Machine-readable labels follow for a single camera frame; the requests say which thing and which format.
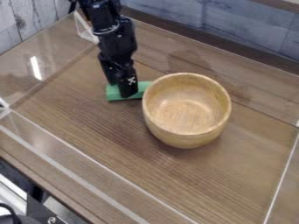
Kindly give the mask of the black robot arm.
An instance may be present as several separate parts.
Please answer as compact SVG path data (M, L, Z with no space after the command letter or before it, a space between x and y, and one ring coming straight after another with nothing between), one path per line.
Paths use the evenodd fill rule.
M97 37L97 60L106 81L122 98L137 92L137 76L132 56L137 49L134 24L122 16L120 0L78 0L84 16Z

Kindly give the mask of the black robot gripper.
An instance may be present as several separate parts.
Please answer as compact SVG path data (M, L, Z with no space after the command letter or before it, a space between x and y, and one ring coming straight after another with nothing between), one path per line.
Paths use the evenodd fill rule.
M137 49L134 25L128 17L96 18L92 32L98 39L97 59L106 81L117 85L120 96L130 97L137 92L137 77L132 55Z

